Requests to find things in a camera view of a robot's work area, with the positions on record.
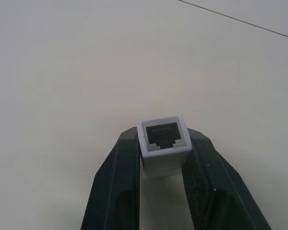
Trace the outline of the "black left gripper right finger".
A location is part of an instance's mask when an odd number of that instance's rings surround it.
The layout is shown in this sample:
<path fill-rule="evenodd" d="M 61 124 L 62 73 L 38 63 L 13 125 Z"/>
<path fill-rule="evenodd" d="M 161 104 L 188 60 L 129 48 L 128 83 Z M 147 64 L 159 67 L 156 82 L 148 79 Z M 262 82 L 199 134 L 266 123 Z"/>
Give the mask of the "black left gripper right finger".
<path fill-rule="evenodd" d="M 192 129 L 182 177 L 195 230 L 272 230 L 240 174 Z"/>

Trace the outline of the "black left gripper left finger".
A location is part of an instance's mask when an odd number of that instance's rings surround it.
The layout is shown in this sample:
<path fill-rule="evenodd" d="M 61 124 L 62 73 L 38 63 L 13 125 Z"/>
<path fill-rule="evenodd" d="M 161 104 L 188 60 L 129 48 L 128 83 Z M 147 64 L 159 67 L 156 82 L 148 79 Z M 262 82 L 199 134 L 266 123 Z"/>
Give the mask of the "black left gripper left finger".
<path fill-rule="evenodd" d="M 122 132 L 95 174 L 81 230 L 139 230 L 141 150 L 136 127 Z"/>

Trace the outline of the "white ethernet coupler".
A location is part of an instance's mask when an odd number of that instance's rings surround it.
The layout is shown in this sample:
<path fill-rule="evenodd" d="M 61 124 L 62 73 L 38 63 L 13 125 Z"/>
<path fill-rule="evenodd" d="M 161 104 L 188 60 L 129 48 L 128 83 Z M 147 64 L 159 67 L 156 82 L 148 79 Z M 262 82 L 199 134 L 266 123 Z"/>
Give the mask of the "white ethernet coupler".
<path fill-rule="evenodd" d="M 182 172 L 192 143 L 182 115 L 145 119 L 137 125 L 141 163 L 145 179 Z"/>

